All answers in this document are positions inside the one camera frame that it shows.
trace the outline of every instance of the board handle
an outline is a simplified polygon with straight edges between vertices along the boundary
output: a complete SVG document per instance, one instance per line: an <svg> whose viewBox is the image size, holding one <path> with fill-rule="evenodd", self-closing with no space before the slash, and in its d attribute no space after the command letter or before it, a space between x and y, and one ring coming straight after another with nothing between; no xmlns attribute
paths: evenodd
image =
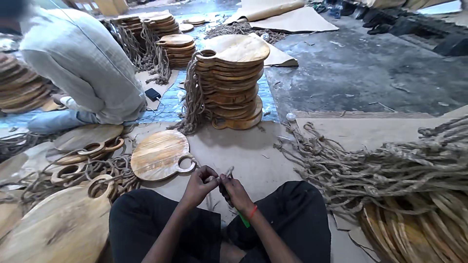
<svg viewBox="0 0 468 263"><path fill-rule="evenodd" d="M92 199L100 199L100 198L106 198L106 199L109 199L110 197L110 194L112 192L112 189L114 189L114 181L108 181L108 184L107 184L107 189L105 190L105 192L103 194L101 194L100 196L94 198L94 197L91 197L91 191L93 190L93 188L95 187L95 183L99 180L109 180L109 179L112 179L112 176L110 175L99 175L97 176L96 178L94 178L90 183L89 183L89 186L88 186L88 196Z"/></svg>
<svg viewBox="0 0 468 263"><path fill-rule="evenodd" d="M200 54L197 54L197 59L202 62L210 62L216 56L216 51L211 49L205 49L200 51Z"/></svg>
<svg viewBox="0 0 468 263"><path fill-rule="evenodd" d="M225 119L222 119L223 122L221 124L218 122L218 120L219 118L216 117L211 121L211 124L213 125L215 129L222 130L222 129L227 128L227 121Z"/></svg>
<svg viewBox="0 0 468 263"><path fill-rule="evenodd" d="M180 162L181 162L182 159L184 159L184 158L190 158L190 160L192 161L192 164L190 164L190 167L187 168L187 169L182 169L182 168L180 167ZM181 157L179 158L179 162L177 163L177 168L176 168L176 170L177 170L177 172L179 172L179 173L191 172L191 171L195 168L195 165L196 165L196 163L193 161L193 155L191 155L191 154L186 154L186 155L183 155L183 156L181 156Z"/></svg>
<svg viewBox="0 0 468 263"><path fill-rule="evenodd" d="M51 183L62 184L75 179L84 171L85 164L78 163L64 166L62 169L55 171L51 176Z"/></svg>
<svg viewBox="0 0 468 263"><path fill-rule="evenodd" d="M94 149L94 150L91 150L91 151L88 151L88 150L79 151L78 154L79 155L91 155L91 154L94 154L94 153L98 153L98 152L100 152L100 151L102 151L104 149L105 143L103 143L103 142L91 143L91 144L86 145L85 149L91 148L93 146L97 146L97 148Z"/></svg>
<svg viewBox="0 0 468 263"><path fill-rule="evenodd" d="M112 146L112 147L107 147L107 146L106 146L105 149L104 149L104 151L105 151L105 152L114 152L114 151L116 151L116 150L122 148L122 146L124 145L124 143L125 143L124 139L119 138L119 139L118 139L117 145Z"/></svg>

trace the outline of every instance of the red thread bracelet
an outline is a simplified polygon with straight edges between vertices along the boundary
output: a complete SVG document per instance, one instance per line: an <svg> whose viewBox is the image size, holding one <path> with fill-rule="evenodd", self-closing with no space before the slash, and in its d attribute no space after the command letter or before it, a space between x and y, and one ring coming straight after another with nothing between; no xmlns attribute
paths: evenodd
<svg viewBox="0 0 468 263"><path fill-rule="evenodd" d="M250 222L250 220L252 219L252 217L254 217L254 213L255 211L257 211L257 205L255 205L254 209L252 210L252 212L250 212L250 216L249 218L247 218L247 220Z"/></svg>

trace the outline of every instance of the white shirt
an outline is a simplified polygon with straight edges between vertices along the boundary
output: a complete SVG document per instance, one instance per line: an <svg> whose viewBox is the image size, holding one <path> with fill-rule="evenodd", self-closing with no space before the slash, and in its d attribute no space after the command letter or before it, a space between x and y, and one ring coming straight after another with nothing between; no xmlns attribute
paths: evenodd
<svg viewBox="0 0 468 263"><path fill-rule="evenodd" d="M20 51L39 75L71 96L67 107L93 112L100 123L107 124L140 116L146 100L135 67L99 21L74 9L36 8L32 13L21 22L24 39Z"/></svg>

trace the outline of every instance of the knee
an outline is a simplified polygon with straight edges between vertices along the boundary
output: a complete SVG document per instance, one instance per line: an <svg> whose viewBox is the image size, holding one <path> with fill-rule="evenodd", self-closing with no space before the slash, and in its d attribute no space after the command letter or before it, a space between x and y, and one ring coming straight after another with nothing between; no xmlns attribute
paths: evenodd
<svg viewBox="0 0 468 263"><path fill-rule="evenodd" d="M148 199L148 195L155 193L150 189L136 189L121 195L110 209L110 218L119 217L122 213L139 210Z"/></svg>

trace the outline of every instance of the leg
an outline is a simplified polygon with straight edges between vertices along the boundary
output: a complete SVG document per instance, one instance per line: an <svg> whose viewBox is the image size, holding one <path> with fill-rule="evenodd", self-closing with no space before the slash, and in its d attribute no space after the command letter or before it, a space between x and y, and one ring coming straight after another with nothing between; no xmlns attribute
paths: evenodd
<svg viewBox="0 0 468 263"><path fill-rule="evenodd" d="M327 210L317 188L305 181L286 182L256 204L299 259L330 262ZM270 262L253 227L246 228L239 216L228 225L227 235L234 245L249 250L241 262Z"/></svg>
<svg viewBox="0 0 468 263"><path fill-rule="evenodd" d="M149 189L119 197L110 210L109 234L115 263L140 263L177 206ZM195 209L182 231L173 262L219 262L219 214Z"/></svg>
<svg viewBox="0 0 468 263"><path fill-rule="evenodd" d="M52 134L61 130L93 123L99 123L94 113L57 110L38 114L29 121L28 129L39 134Z"/></svg>

